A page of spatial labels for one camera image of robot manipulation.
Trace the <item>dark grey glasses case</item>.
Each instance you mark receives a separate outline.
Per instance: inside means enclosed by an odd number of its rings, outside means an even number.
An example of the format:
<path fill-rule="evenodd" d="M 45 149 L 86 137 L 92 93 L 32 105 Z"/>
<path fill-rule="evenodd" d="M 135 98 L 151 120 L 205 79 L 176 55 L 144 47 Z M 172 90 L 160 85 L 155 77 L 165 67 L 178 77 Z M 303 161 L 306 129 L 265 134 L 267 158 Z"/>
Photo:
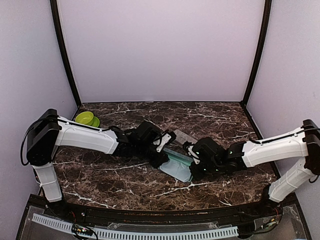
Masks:
<path fill-rule="evenodd" d="M 168 156 L 168 161 L 160 165 L 158 169 L 183 183 L 191 182 L 193 176 L 189 167 L 194 160 L 168 148 L 162 151 Z"/>

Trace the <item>blue cleaning cloth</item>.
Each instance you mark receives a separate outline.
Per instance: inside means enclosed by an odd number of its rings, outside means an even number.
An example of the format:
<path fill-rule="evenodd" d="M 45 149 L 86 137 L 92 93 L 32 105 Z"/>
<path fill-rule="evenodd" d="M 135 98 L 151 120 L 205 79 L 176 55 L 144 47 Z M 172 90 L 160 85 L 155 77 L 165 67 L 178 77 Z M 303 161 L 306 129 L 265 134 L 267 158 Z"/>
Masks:
<path fill-rule="evenodd" d="M 159 169 L 183 183 L 190 182 L 192 180 L 192 174 L 189 169 L 189 165 L 186 165 L 182 162 L 170 159 L 168 162 L 163 163 Z"/>

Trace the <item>light grey glasses case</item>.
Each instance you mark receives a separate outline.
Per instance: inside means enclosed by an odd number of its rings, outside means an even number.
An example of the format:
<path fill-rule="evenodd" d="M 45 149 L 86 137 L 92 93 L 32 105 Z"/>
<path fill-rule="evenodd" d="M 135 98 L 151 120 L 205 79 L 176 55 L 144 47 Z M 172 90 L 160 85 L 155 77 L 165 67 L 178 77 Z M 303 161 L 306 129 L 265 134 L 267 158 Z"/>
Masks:
<path fill-rule="evenodd" d="M 193 137 L 187 135 L 186 133 L 182 132 L 179 129 L 176 129 L 173 132 L 176 135 L 176 138 L 173 141 L 173 143 L 176 144 L 177 146 L 181 147 L 181 148 L 183 147 L 183 144 L 185 142 L 189 142 L 191 144 L 195 144 L 197 142 L 196 139 L 194 139 Z"/>

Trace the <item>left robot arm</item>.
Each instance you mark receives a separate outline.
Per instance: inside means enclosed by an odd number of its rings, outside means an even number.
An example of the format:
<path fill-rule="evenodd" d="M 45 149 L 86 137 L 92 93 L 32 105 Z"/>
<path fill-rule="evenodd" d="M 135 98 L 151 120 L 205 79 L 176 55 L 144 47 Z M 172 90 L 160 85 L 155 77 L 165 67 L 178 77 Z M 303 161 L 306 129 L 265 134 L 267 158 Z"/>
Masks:
<path fill-rule="evenodd" d="M 77 147 L 115 157 L 146 159 L 152 167 L 158 168 L 169 160 L 163 148 L 175 138 L 174 132 L 162 131 L 148 121 L 128 130 L 116 126 L 98 128 L 68 120 L 50 108 L 24 134 L 20 161 L 23 166 L 32 166 L 46 200 L 51 203 L 51 210 L 58 217 L 67 218 L 71 208 L 63 201 L 53 166 L 57 147 Z"/>

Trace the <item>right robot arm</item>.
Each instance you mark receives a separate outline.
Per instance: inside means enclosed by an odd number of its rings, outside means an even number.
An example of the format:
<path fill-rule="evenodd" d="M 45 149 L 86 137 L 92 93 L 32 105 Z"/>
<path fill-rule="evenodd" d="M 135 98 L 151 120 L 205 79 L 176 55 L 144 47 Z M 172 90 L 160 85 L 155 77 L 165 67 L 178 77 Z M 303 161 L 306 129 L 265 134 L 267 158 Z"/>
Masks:
<path fill-rule="evenodd" d="M 255 213 L 266 217 L 287 195 L 320 174 L 320 129 L 310 119 L 293 131 L 275 137 L 236 142 L 224 149 L 212 138 L 185 142 L 183 149 L 193 158 L 189 169 L 194 179 L 232 174 L 268 162 L 297 158 L 295 165 L 265 188 L 264 199 L 255 205 Z"/>

